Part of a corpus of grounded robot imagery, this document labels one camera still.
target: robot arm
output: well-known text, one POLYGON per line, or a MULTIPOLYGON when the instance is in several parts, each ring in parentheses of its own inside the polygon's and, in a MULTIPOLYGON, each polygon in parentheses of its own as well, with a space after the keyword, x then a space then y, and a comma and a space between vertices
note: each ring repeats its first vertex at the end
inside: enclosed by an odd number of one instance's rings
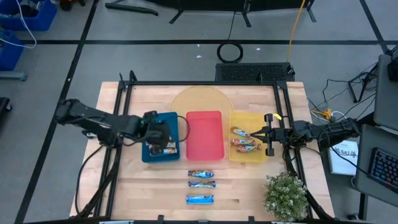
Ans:
POLYGON ((268 143, 267 156, 274 156, 272 142, 277 141, 293 147, 305 147, 308 142, 318 140, 322 149, 329 148, 350 137, 356 138, 361 134, 360 125, 356 119, 343 119, 337 123, 315 125, 308 121, 295 121, 292 128, 272 128, 272 114, 266 114, 264 119, 268 126, 250 134, 254 138, 268 143))
POLYGON ((55 112, 58 124, 73 124, 97 136, 101 145, 116 147, 123 138, 134 142, 147 141, 165 148, 170 128, 156 121, 156 111, 146 112, 143 118, 134 115, 113 115, 90 108, 78 100, 62 100, 55 112))

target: blue bin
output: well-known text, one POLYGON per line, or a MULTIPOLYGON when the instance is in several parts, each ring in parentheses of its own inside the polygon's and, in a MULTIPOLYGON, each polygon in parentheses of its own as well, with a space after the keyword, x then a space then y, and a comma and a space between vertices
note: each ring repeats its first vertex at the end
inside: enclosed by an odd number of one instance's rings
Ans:
POLYGON ((0 13, 7 14, 10 11, 14 11, 18 9, 17 1, 16 0, 0 0, 0 13))
MULTIPOLYGON (((5 8, 8 10, 1 9, 0 12, 2 14, 10 14, 18 10, 16 0, 2 1, 7 2, 2 3, 2 5, 5 5, 5 8)), ((44 3, 38 15, 36 17, 24 17, 25 23, 30 30, 48 30, 57 13, 57 8, 50 0, 32 0, 34 3, 38 3, 39 1, 43 1, 44 3)), ((0 25, 7 30, 26 30, 20 17, 0 17, 0 25)))
POLYGON ((166 155, 166 156, 151 156, 149 154, 149 148, 146 146, 146 143, 142 143, 142 161, 143 162, 168 162, 168 161, 175 161, 180 159, 180 144, 178 138, 178 121, 177 121, 177 113, 176 112, 169 112, 169 113, 159 113, 157 114, 157 121, 165 121, 170 126, 170 136, 172 141, 177 142, 176 148, 177 153, 166 155))
MULTIPOLYGON (((0 36, 2 39, 10 43, 24 45, 24 43, 22 43, 11 31, 0 30, 0 36)), ((2 47, 0 48, 0 71, 12 71, 17 65, 24 48, 5 43, 1 40, 0 42, 0 44, 2 44, 2 47)))

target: book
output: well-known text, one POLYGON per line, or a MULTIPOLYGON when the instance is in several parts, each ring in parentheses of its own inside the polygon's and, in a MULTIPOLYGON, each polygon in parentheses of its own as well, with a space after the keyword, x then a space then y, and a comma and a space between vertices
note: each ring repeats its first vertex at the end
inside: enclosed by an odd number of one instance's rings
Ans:
MULTIPOLYGON (((354 141, 342 141, 341 143, 333 146, 336 152, 351 161, 353 164, 357 164, 358 161, 358 144, 354 141)), ((330 173, 341 174, 341 175, 355 175, 356 168, 349 162, 339 157, 331 148, 329 153, 329 164, 330 173)))

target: plastic bin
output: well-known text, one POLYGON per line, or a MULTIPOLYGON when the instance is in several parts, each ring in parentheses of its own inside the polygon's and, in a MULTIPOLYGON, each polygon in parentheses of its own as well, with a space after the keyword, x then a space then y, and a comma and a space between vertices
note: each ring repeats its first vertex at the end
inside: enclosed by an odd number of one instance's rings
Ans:
MULTIPOLYGON (((24 45, 11 31, 0 30, 0 37, 14 44, 24 45)), ((12 71, 24 48, 7 44, 1 40, 0 44, 2 46, 0 48, 0 71, 12 71)))
POLYGON ((190 134, 187 138, 187 159, 214 161, 224 158, 223 122, 219 111, 187 113, 190 134))
MULTIPOLYGON (((15 0, 3 0, 7 3, 3 3, 6 6, 5 9, 0 9, 0 13, 9 14, 15 10, 18 10, 18 5, 15 0)), ((57 13, 57 8, 50 0, 32 0, 34 3, 43 1, 43 6, 40 9, 36 17, 24 17, 25 23, 30 30, 48 30, 51 26, 52 21, 57 13)), ((26 30, 21 22, 20 17, 0 17, 0 25, 7 30, 26 30)))
MULTIPOLYGON (((230 128, 238 127, 248 133, 254 133, 256 131, 259 131, 265 125, 266 122, 264 121, 264 114, 262 113, 246 113, 234 111, 229 117, 230 128)), ((229 142, 231 142, 232 139, 245 139, 245 137, 230 132, 229 142)), ((254 140, 256 141, 256 144, 262 144, 261 151, 238 152, 236 150, 237 146, 231 146, 231 144, 229 144, 229 159, 239 162, 265 162, 267 160, 267 144, 263 144, 258 139, 254 140)))
POLYGON ((5 14, 14 9, 18 9, 17 1, 16 0, 0 0, 0 13, 5 14))
POLYGON ((168 162, 180 159, 180 140, 178 138, 178 123, 177 123, 177 113, 159 113, 157 115, 157 121, 165 121, 170 126, 170 135, 173 141, 176 143, 177 153, 166 155, 166 156, 151 156, 149 154, 149 149, 145 143, 142 143, 142 161, 143 162, 168 162))

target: potted plant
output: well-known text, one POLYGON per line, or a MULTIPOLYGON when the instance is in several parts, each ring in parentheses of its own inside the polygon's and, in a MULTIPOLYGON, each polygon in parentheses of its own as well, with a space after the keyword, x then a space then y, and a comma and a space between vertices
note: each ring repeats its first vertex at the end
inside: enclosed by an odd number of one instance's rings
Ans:
POLYGON ((297 176, 283 172, 276 177, 267 176, 264 194, 265 209, 282 222, 302 220, 307 216, 307 186, 297 176))

